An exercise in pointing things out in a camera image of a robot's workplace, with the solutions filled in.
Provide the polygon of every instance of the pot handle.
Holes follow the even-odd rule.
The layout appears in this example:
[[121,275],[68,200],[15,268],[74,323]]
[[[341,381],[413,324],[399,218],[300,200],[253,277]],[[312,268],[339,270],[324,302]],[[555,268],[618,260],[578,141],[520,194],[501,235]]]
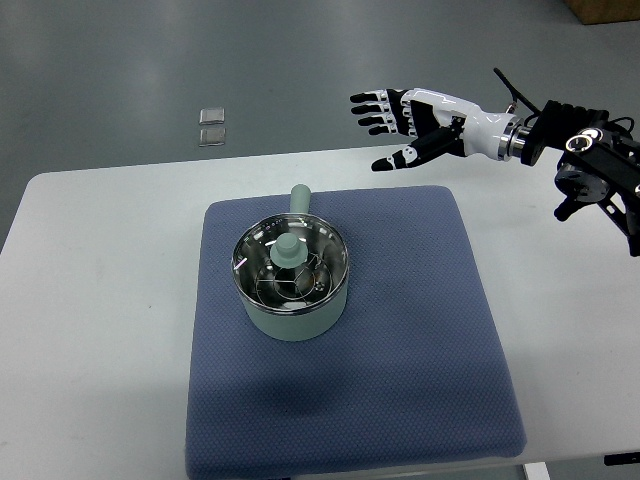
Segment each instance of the pot handle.
[[300,183],[291,189],[290,213],[309,213],[309,202],[311,202],[311,189]]

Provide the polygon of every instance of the cable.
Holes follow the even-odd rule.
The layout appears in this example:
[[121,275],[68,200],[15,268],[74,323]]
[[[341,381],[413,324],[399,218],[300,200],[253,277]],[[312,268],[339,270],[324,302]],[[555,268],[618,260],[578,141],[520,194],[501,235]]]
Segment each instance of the cable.
[[511,92],[511,97],[513,98],[514,101],[520,100],[536,116],[542,113],[538,107],[536,107],[533,103],[527,100],[527,98],[524,95],[522,95],[518,90],[516,90],[516,88],[513,85],[511,85],[511,82],[507,80],[507,77],[504,76],[504,73],[502,73],[497,68],[494,68],[493,72],[498,76],[498,78],[502,81],[502,83],[504,83],[504,85],[509,89],[509,91]]

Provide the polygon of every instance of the white robotic hand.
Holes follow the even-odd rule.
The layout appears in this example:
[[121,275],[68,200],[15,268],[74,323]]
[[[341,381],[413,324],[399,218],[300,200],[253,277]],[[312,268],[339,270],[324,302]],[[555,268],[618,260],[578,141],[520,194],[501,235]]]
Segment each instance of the white robotic hand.
[[510,113],[486,113],[467,100],[421,88],[375,90],[353,95],[351,101],[361,104],[351,109],[354,114],[373,114],[358,120],[372,127],[370,135],[417,137],[390,157],[374,162],[374,171],[417,167],[445,153],[481,153],[494,160],[509,160],[517,148],[512,133],[522,125]]

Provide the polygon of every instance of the cardboard box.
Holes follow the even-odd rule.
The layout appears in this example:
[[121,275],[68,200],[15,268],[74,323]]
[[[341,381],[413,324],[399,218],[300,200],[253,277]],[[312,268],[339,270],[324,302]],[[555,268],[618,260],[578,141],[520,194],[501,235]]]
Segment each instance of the cardboard box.
[[564,0],[585,25],[640,20],[640,0]]

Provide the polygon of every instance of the pot lid knob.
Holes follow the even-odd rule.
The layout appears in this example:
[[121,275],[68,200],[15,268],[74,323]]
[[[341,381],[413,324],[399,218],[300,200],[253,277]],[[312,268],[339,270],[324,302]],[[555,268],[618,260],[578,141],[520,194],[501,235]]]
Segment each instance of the pot lid knob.
[[271,261],[280,268],[299,267],[307,261],[308,254],[306,243],[291,232],[281,234],[269,251]]

